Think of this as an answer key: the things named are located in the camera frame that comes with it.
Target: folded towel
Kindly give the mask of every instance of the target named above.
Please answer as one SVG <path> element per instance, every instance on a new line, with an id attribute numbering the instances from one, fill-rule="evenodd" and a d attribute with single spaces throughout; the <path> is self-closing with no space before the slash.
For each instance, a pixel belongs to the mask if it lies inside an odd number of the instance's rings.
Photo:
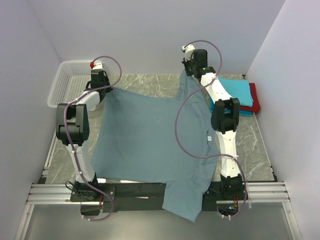
<path id="1" fill-rule="evenodd" d="M 254 83 L 249 83 L 249 86 L 250 86 L 251 96 L 253 99 L 253 105 L 251 107 L 240 106 L 240 112 L 241 111 L 249 111 L 249 112 L 257 114 L 260 111 L 260 104 L 258 101 L 256 85 Z"/>
<path id="2" fill-rule="evenodd" d="M 223 77 L 219 77 L 218 79 L 224 89 L 233 97 L 238 98 L 241 106 L 252 107 L 253 106 L 253 98 L 251 96 L 251 88 L 249 82 L 247 80 L 229 80 Z M 210 111 L 214 110 L 214 102 L 210 98 Z M 252 116 L 252 112 L 247 109 L 240 108 L 239 111 L 240 116 Z"/>

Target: white wall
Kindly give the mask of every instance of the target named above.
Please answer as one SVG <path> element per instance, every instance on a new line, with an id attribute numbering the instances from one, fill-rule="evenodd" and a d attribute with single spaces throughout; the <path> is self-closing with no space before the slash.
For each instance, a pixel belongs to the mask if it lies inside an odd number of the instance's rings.
<path id="1" fill-rule="evenodd" d="M 0 239 L 16 234 L 54 132 L 47 97 L 59 59 L 25 0 L 0 7 Z"/>
<path id="2" fill-rule="evenodd" d="M 107 54 L 125 73 L 180 73 L 181 46 L 206 39 L 224 73 L 246 74 L 285 0 L 28 1 L 62 61 Z"/>
<path id="3" fill-rule="evenodd" d="M 258 122 L 304 239 L 320 228 L 320 2 L 286 0 L 246 78 L 257 84 Z"/>

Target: purple cable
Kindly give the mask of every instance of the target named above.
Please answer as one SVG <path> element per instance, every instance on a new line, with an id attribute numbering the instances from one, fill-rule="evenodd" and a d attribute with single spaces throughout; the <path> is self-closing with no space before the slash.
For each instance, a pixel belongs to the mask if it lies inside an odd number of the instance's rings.
<path id="1" fill-rule="evenodd" d="M 213 46 L 217 52 L 219 53 L 219 57 L 220 57 L 220 66 L 218 68 L 218 70 L 216 71 L 216 75 L 218 76 L 218 74 L 220 73 L 221 71 L 221 67 L 222 67 L 222 55 L 221 55 L 221 52 L 219 50 L 219 48 L 213 44 L 212 42 L 210 41 L 207 41 L 207 40 L 195 40 L 195 41 L 192 41 L 188 44 L 185 45 L 188 46 L 190 44 L 194 44 L 194 43 L 199 43 L 199 42 L 203 42 L 203 43 L 207 43 L 207 44 L 210 44 L 211 46 Z M 247 196 L 248 196 L 248 192 L 247 192 L 247 180 L 246 180 L 246 176 L 245 176 L 245 173 L 244 173 L 244 170 L 242 169 L 242 167 L 240 166 L 240 163 L 238 162 L 238 160 L 236 159 L 235 156 L 232 156 L 232 155 L 229 155 L 229 154 L 225 154 L 225 153 L 220 153 L 220 154 L 215 154 L 215 155 L 211 155 L 211 156 L 197 156 L 197 155 L 194 155 L 192 154 L 191 152 L 189 152 L 188 150 L 186 150 L 184 148 L 184 146 L 181 144 L 180 140 L 179 140 L 179 137 L 178 137 L 178 131 L 177 131 L 177 123 L 178 123 L 178 118 L 179 118 L 179 114 L 181 112 L 181 109 L 183 108 L 183 106 L 185 105 L 186 101 L 195 93 L 201 91 L 202 89 L 206 89 L 206 87 L 209 87 L 210 85 L 212 85 L 215 81 L 215 78 L 212 79 L 212 81 L 210 83 L 208 83 L 207 85 L 204 85 L 202 87 L 200 87 L 199 89 L 195 90 L 194 92 L 190 93 L 186 98 L 185 100 L 183 101 L 183 103 L 181 104 L 181 106 L 179 107 L 179 110 L 176 114 L 176 117 L 175 117 L 175 120 L 174 120 L 174 134 L 175 134 L 175 139 L 177 141 L 177 143 L 179 144 L 180 148 L 186 153 L 188 154 L 189 156 L 193 157 L 193 158 L 196 158 L 196 159 L 209 159 L 209 158 L 216 158 L 216 157 L 228 157 L 228 158 L 231 158 L 235 161 L 235 163 L 238 165 L 239 167 L 239 170 L 241 172 L 241 175 L 243 177 L 243 182 L 244 182 L 244 201 L 243 201 L 243 206 L 246 204 L 246 201 L 247 201 Z M 241 207 L 239 209 L 239 211 L 231 216 L 231 218 L 237 216 L 241 211 L 242 211 L 243 207 Z"/>
<path id="2" fill-rule="evenodd" d="M 120 66 L 120 64 L 118 63 L 118 61 L 115 60 L 115 59 L 114 59 L 113 57 L 111 57 L 111 56 L 99 56 L 99 57 L 95 58 L 92 62 L 94 63 L 96 60 L 101 59 L 101 58 L 111 59 L 111 60 L 113 60 L 113 61 L 118 65 L 119 70 L 120 70 L 120 76 L 119 76 L 118 80 L 117 80 L 115 83 L 110 84 L 110 85 L 108 85 L 108 86 L 102 86 L 102 87 L 98 87 L 98 88 L 95 88 L 95 89 L 91 89 L 90 91 L 88 91 L 88 92 L 86 92 L 85 94 L 83 94 L 83 95 L 81 95 L 80 97 L 78 97 L 76 100 L 74 100 L 74 101 L 72 101 L 72 102 L 69 102 L 69 103 L 65 106 L 64 112 L 63 112 L 63 120 L 64 120 L 65 133 L 66 133 L 66 136 L 67 136 L 67 138 L 68 138 L 68 141 L 69 141 L 69 143 L 70 143 L 70 145 L 71 145 L 71 148 L 72 148 L 72 150 L 74 151 L 73 155 L 74 155 L 75 164 L 76 164 L 77 170 L 78 170 L 78 172 L 79 172 L 82 180 L 84 181 L 84 183 L 85 183 L 86 185 L 88 185 L 88 187 L 90 187 L 91 189 L 97 191 L 98 193 L 106 196 L 106 197 L 109 199 L 109 201 L 111 202 L 111 211 L 110 211 L 106 216 L 104 216 L 104 217 L 102 217 L 102 218 L 98 218 L 98 219 L 96 219 L 96 218 L 89 218 L 89 217 L 87 217 L 87 216 L 84 217 L 84 218 L 87 219 L 88 221 L 94 221 L 94 222 L 101 221 L 101 220 L 105 220 L 105 219 L 107 219 L 107 218 L 113 213 L 113 211 L 114 211 L 114 201 L 113 201 L 113 199 L 112 199 L 108 194 L 106 194 L 105 192 L 103 192 L 103 191 L 99 190 L 98 188 L 92 186 L 92 185 L 87 181 L 87 179 L 83 176 L 83 173 L 82 173 L 82 170 L 81 170 L 81 167 L 80 167 L 80 163 L 79 163 L 79 159 L 78 159 L 78 156 L 77 156 L 77 152 L 76 152 L 75 146 L 74 146 L 74 144 L 73 144 L 73 142 L 72 142 L 72 139 L 71 139 L 71 136 L 70 136 L 70 132 L 69 132 L 69 129 L 68 129 L 67 111 L 68 111 L 68 108 L 69 108 L 70 106 L 72 106 L 73 104 L 77 103 L 78 101 L 80 101 L 81 99 L 83 99 L 83 98 L 84 98 L 85 96 L 87 96 L 88 94 L 90 94 L 90 93 L 92 93 L 92 92 L 95 92 L 95 91 L 97 91 L 97 90 L 103 90 L 103 89 L 111 88 L 112 86 L 116 85 L 116 84 L 120 81 L 120 79 L 121 79 L 121 77 L 122 77 L 122 69 L 121 69 L 121 66 Z"/>

